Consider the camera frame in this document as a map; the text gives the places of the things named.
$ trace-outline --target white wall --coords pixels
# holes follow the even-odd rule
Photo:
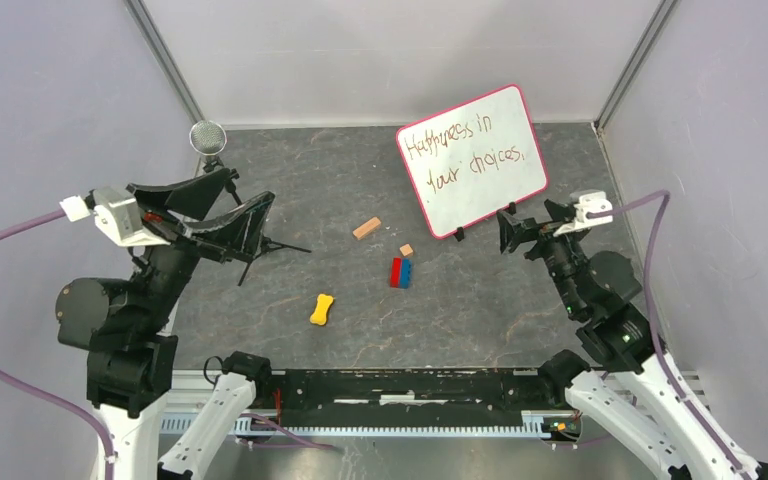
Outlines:
[[[652,272],[672,348],[768,461],[768,2],[681,2],[606,135],[626,200],[674,193]]]
[[[658,0],[145,0],[204,114],[404,124],[509,83],[596,118]]]
[[[93,187],[190,177],[188,129],[123,2],[0,0],[0,229]],[[129,274],[90,220],[1,242],[0,368],[89,407],[54,302],[73,278]],[[90,427],[0,383],[0,479],[84,479],[95,451]]]

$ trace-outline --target red border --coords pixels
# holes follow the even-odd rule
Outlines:
[[[528,195],[520,198],[519,200],[516,200],[515,203],[519,203],[519,202],[521,202],[523,200],[531,198],[531,197],[533,197],[533,196],[535,196],[535,195],[537,195],[539,193],[542,193],[542,192],[546,191],[546,189],[549,188],[549,171],[546,170],[546,161],[543,160],[543,152],[540,150],[540,142],[537,141],[537,131],[534,130],[534,122],[531,121],[531,114],[528,112],[528,105],[525,103],[525,95],[522,94],[522,89],[519,88],[519,85],[517,85],[515,83],[511,83],[511,84],[505,85],[504,87],[499,87],[496,90],[487,92],[484,95],[475,97],[472,100],[467,100],[466,102],[463,102],[461,104],[455,105],[454,107],[451,107],[451,108],[448,108],[446,110],[443,110],[442,112],[435,113],[434,115],[431,115],[429,117],[423,118],[422,120],[417,120],[416,122],[413,122],[411,124],[405,125],[404,127],[400,128],[400,129],[398,129],[396,131],[396,144],[399,146],[399,153],[402,155],[402,161],[405,164],[405,170],[407,170],[407,172],[408,172],[408,178],[410,178],[410,180],[411,180],[411,185],[413,186],[413,191],[416,194],[417,200],[420,199],[419,198],[419,190],[417,190],[417,188],[416,188],[416,182],[414,181],[413,175],[411,175],[411,170],[408,167],[408,159],[407,159],[407,157],[405,157],[404,150],[402,150],[402,142],[399,141],[399,133],[401,133],[401,131],[406,129],[406,128],[410,128],[410,127],[413,127],[414,125],[418,125],[420,123],[427,122],[428,120],[431,120],[434,117],[439,117],[440,115],[443,115],[444,113],[451,112],[452,110],[454,110],[456,108],[463,107],[464,105],[469,105],[470,103],[473,103],[475,101],[481,100],[484,97],[493,95],[494,93],[501,92],[502,90],[505,90],[505,89],[511,88],[511,87],[516,88],[517,91],[519,91],[519,97],[522,99],[522,106],[525,108],[525,118],[528,120],[528,125],[531,127],[531,134],[534,135],[534,145],[537,146],[537,156],[540,157],[540,163],[543,165],[543,174],[546,177],[546,184],[543,185],[543,187],[541,189],[535,191],[534,193],[528,194]],[[452,230],[451,232],[444,233],[443,235],[439,235],[439,236],[436,235],[434,233],[434,230],[431,229],[431,222],[428,220],[428,213],[425,211],[425,205],[423,205],[422,202],[420,201],[419,202],[419,206],[422,208],[422,216],[425,217],[425,224],[428,226],[428,231],[431,232],[431,236],[432,237],[436,238],[437,240],[442,240],[442,239],[444,239],[446,237],[449,237],[449,236],[453,235],[457,231],[457,229],[455,229],[455,230]],[[470,222],[470,223],[468,223],[466,225],[463,225],[463,228],[464,229],[469,228],[472,225],[475,225],[476,223],[484,220],[485,218],[493,216],[495,213],[496,213],[496,210],[493,210],[492,212],[488,213],[487,215],[485,215],[485,216],[483,216],[483,217],[481,217],[481,218],[479,218],[479,219],[477,219],[477,220],[475,220],[473,222]]]

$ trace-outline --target silver microphone head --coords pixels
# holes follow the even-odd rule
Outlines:
[[[190,145],[202,155],[217,155],[226,143],[225,129],[216,122],[202,120],[190,129]]]

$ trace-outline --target black wire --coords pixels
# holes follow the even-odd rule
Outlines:
[[[220,366],[222,365],[222,357],[220,357],[218,355],[214,355],[212,357],[208,357],[208,359],[204,361],[204,366],[201,367],[201,374],[204,377],[204,379],[207,380],[207,383],[209,383],[209,384],[211,384],[211,385],[213,385],[215,387],[216,386],[216,382],[219,381],[219,375],[217,375],[216,378],[214,378],[213,380],[211,380],[210,377],[207,376],[207,366],[210,365],[210,361],[213,360],[214,358],[219,360],[219,365]]]

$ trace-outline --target wooden block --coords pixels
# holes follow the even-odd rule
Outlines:
[[[372,217],[367,220],[366,223],[356,228],[355,231],[352,232],[352,235],[354,235],[358,240],[363,240],[364,237],[378,230],[378,227],[380,226],[381,220],[379,220],[378,217]]]

